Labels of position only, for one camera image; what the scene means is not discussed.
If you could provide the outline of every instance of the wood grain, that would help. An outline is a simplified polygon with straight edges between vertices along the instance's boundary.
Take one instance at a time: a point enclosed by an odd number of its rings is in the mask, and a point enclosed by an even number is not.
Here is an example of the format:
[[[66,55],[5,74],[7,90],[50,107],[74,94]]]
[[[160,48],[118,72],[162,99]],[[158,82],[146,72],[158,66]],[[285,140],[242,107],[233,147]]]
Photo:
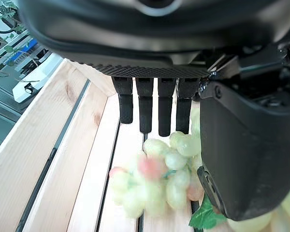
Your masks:
[[[113,167],[124,165],[131,155],[142,149],[143,135],[139,131],[139,107],[135,82],[133,82],[133,122],[121,124],[114,154]],[[122,206],[113,202],[111,189],[107,189],[99,232],[134,232],[136,220],[127,218]]]
[[[116,90],[110,76],[104,75],[86,64],[79,64],[77,62],[71,62],[71,64],[74,65],[92,83],[94,83],[104,94],[107,96],[116,94]]]
[[[62,62],[0,146],[0,232],[18,226],[86,80]]]
[[[148,134],[148,138],[160,139],[169,144],[170,137],[160,137],[158,133],[158,82],[154,80],[153,93],[153,127],[152,132]],[[171,133],[176,128],[176,98],[173,95],[172,117],[171,117]],[[190,201],[183,210],[168,209],[163,217],[151,217],[146,211],[144,212],[143,232],[193,232],[193,228],[189,226],[191,218]]]
[[[77,194],[68,232],[95,231],[119,121],[117,95],[108,98]]]
[[[65,232],[107,96],[90,83],[62,139],[24,232]]]

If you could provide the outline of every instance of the wooden board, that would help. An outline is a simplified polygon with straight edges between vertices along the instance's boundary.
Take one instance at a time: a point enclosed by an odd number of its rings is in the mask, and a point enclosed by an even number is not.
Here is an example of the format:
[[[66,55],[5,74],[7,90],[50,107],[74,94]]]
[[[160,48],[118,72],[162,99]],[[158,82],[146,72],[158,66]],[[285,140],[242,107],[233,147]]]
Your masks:
[[[92,232],[97,227],[119,122],[118,96],[108,98],[77,194],[68,232]]]
[[[104,94],[107,96],[116,94],[116,90],[110,76],[104,75],[86,64],[79,64],[77,62],[71,62],[71,64],[74,65],[92,83],[94,83]]]
[[[170,137],[160,137],[158,133],[158,82],[154,80],[153,93],[153,127],[152,132],[148,134],[148,138],[160,139],[169,145]],[[171,133],[175,131],[176,126],[176,98],[173,95],[172,117],[171,117]],[[191,218],[191,204],[188,201],[187,207],[183,210],[172,210],[169,208],[164,217],[150,217],[144,213],[143,232],[193,232],[193,228],[189,226]]]
[[[65,232],[107,96],[89,84],[34,202],[23,232]]]
[[[133,122],[121,124],[114,154],[113,167],[122,166],[131,155],[142,149],[143,135],[139,131],[139,107],[135,82],[133,82]],[[99,232],[134,232],[137,221],[125,216],[122,206],[113,202],[112,191],[107,190],[101,215]]]
[[[0,232],[17,228],[86,80],[63,61],[0,146]]]

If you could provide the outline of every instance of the green leaf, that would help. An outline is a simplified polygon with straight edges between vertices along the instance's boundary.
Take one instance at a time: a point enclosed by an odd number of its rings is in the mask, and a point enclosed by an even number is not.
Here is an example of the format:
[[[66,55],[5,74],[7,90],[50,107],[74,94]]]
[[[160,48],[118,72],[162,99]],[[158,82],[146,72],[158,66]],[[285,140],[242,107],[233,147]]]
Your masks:
[[[6,3],[6,6],[8,6],[8,7],[10,7],[10,8],[13,8],[13,9],[15,9],[15,10],[17,10],[17,6],[15,6],[15,4],[13,3],[13,2],[7,2]]]
[[[15,31],[22,31],[24,29],[23,26],[17,26],[14,28]]]
[[[224,222],[222,214],[216,214],[212,204],[205,194],[201,207],[192,215],[189,225],[198,229],[211,229]]]
[[[15,64],[14,64],[14,61],[12,61],[12,60],[9,60],[6,64],[7,64],[8,66],[10,66],[10,67],[12,67],[12,66],[15,65]]]
[[[12,46],[9,46],[9,45],[6,45],[6,46],[4,47],[4,50],[5,50],[6,52],[14,52],[13,47],[12,47]]]

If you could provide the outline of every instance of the screw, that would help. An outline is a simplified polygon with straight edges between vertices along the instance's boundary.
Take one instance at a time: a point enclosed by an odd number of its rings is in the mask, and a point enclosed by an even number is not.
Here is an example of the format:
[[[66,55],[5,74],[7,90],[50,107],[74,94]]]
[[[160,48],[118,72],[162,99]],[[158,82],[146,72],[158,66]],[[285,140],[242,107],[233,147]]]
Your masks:
[[[216,98],[218,98],[218,99],[222,97],[221,89],[219,86],[215,87],[215,95],[216,95]]]
[[[282,105],[282,101],[278,99],[270,99],[267,106],[278,107]]]

